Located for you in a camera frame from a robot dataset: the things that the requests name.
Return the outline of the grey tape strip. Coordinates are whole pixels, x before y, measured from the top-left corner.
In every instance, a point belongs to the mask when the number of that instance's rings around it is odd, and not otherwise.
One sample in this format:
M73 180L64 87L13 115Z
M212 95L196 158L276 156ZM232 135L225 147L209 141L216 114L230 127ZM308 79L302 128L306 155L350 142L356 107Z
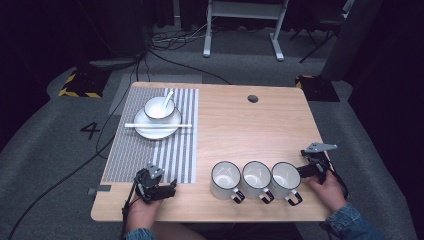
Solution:
M111 190L110 185L97 185L96 187L90 187L87 190L87 194L95 196L98 192L109 192Z

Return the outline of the person's right hand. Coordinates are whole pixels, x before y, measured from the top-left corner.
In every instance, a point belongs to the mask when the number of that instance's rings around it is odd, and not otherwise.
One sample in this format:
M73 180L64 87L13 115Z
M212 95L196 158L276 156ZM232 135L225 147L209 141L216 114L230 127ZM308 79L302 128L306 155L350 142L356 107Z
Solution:
M338 211L347 204L337 178L330 171L326 172L326 179L323 183L319 182L317 176L307 177L304 182L315 191L318 198L332 212Z

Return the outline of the black yellow striped base plate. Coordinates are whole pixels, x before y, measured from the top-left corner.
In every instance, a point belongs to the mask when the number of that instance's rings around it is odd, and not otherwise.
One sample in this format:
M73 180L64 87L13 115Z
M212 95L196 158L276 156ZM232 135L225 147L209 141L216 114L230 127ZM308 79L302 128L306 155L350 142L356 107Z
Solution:
M320 76L299 75L295 78L295 86L304 92L308 101L340 101L332 83Z
M110 71L74 70L65 81L59 96L102 98Z

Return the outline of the person's left hand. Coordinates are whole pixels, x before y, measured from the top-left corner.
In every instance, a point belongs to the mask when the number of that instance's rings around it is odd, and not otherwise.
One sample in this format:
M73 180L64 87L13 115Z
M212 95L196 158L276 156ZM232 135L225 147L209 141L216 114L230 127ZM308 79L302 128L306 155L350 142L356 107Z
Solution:
M151 228L155 223L157 212L162 200L145 203L143 200L134 200L129 207L126 230L132 231L141 228Z

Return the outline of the white mug black rim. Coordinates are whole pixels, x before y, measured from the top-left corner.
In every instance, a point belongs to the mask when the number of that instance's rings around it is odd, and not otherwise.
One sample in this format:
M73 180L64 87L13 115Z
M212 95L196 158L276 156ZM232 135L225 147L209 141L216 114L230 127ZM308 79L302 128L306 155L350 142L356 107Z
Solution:
M291 206L296 206L303 202L303 198L297 191L301 183L301 177L290 163L276 163L271 170L270 190L276 199L283 199Z
M242 187L244 194L249 199L260 199L264 204L274 200L273 193L268 186L271 183L271 172L269 168L259 162L250 161L242 170Z
M238 188L240 182L240 170L232 162L218 162L211 170L210 191L218 199L232 199L236 204L241 204L245 196Z

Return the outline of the white bowl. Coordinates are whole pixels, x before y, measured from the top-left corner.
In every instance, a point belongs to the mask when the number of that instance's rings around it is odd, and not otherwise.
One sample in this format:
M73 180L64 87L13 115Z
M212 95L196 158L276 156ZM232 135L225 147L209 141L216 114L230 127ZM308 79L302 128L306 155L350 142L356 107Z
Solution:
M170 116L174 109L173 100L167 97L154 97L144 105L145 114L152 119L164 119Z

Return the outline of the white spoon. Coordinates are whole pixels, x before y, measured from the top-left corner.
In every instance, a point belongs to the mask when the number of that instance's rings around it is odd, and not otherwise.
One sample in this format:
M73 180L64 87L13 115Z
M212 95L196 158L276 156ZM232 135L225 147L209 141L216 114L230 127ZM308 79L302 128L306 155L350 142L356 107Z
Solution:
M171 97L172 97L173 94L174 94L174 91L172 91L172 90L169 91L169 93L165 97L165 100L164 100L164 102L162 104L162 108L164 108L164 109L167 108L167 105L168 105L168 103L169 103L169 101L170 101L170 99L171 99Z

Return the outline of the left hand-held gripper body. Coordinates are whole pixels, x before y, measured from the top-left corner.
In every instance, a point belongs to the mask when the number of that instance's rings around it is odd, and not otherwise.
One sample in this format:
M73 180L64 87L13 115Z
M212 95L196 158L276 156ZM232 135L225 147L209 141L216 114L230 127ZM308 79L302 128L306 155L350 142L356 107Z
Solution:
M136 173L134 178L136 193L145 203L149 204L166 197L165 189L159 185L162 175L163 170L151 163Z

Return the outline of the dark grey pillar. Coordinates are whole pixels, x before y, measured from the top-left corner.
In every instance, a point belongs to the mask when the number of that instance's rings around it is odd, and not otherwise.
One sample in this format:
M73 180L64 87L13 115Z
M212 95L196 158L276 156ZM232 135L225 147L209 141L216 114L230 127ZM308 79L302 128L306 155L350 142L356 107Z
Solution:
M327 81L341 81L353 63L383 0L355 0L321 71Z

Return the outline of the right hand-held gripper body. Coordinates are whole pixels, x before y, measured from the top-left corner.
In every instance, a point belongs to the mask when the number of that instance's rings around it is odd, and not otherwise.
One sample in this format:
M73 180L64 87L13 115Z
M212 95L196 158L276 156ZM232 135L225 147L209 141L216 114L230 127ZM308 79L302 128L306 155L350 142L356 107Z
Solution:
M313 142L300 151L301 155L309 162L308 165L314 166L313 172L318 177L320 183L325 181L326 172L331 168L326 152L337 148L338 146L334 144Z

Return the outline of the white metal desk frame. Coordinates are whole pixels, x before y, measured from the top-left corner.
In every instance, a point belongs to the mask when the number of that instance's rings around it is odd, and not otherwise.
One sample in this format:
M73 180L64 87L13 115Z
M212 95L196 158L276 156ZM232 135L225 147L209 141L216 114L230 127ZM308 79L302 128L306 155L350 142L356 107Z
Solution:
M274 31L269 34L269 38L273 46L276 59L278 61L283 61L284 55L281 50L278 37L285 18L288 3L289 0L283 0L282 3L276 4L208 0L203 56L209 57L211 55L212 19L214 17L247 18L276 21Z

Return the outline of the white chopstick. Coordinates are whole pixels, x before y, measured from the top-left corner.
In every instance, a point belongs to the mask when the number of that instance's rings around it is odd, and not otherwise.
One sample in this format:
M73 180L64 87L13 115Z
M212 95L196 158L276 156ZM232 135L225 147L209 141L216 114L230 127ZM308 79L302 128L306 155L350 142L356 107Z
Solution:
M127 128L170 128L170 127L192 127L191 124L140 124L140 123L125 123Z

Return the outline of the grey striped placemat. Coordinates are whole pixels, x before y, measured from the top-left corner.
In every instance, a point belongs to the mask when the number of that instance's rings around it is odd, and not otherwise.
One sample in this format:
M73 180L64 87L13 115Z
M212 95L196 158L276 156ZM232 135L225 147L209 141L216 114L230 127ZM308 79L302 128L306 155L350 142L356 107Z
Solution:
M180 127L169 137L157 140L139 135L135 129L124 127L135 123L134 117L148 100L164 97L174 91L172 100L181 113ZM129 90L115 139L103 173L104 182L131 183L136 172L149 163L164 170L163 180L191 184L196 181L199 91L193 88L135 88Z

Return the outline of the black folding stand legs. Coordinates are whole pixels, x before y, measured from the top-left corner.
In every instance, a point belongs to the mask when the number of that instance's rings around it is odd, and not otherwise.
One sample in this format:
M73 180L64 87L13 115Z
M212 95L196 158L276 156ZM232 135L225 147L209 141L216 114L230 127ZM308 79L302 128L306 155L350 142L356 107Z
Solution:
M307 58L319 50L333 37L337 36L344 25L349 11L346 5L349 0L306 0L300 7L299 25L291 37L293 40L300 32L305 31L309 36L314 48L301 60Z

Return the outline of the white plate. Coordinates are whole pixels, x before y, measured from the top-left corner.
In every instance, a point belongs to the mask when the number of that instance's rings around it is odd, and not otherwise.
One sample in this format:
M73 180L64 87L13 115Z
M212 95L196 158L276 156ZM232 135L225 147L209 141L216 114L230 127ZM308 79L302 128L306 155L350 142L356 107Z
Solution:
M170 116L163 119L152 119L149 118L143 109L139 110L134 117L134 122L136 124L180 124L181 123L181 113L178 110L175 110ZM174 134L178 130L177 127L168 127L168 128L136 128L135 131L151 140L163 139Z

